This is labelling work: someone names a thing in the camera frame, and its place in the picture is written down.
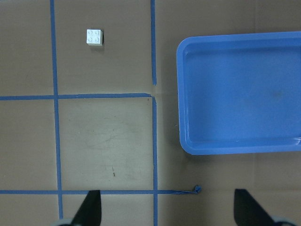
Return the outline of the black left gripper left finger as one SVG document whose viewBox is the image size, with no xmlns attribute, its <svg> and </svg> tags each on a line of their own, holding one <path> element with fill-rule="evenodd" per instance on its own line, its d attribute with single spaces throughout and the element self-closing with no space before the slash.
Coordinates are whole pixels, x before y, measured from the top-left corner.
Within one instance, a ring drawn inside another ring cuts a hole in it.
<svg viewBox="0 0 301 226">
<path fill-rule="evenodd" d="M 102 221 L 101 192 L 91 190 L 87 193 L 80 208 L 71 221 L 72 226 L 99 226 Z"/>
</svg>

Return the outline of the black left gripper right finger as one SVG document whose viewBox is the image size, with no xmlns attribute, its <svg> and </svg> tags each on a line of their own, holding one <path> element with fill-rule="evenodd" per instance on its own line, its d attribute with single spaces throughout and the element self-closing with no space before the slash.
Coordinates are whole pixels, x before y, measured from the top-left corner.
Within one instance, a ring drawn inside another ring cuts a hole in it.
<svg viewBox="0 0 301 226">
<path fill-rule="evenodd" d="M 238 226 L 273 226 L 275 223 L 246 189 L 235 189 L 234 220 Z"/>
</svg>

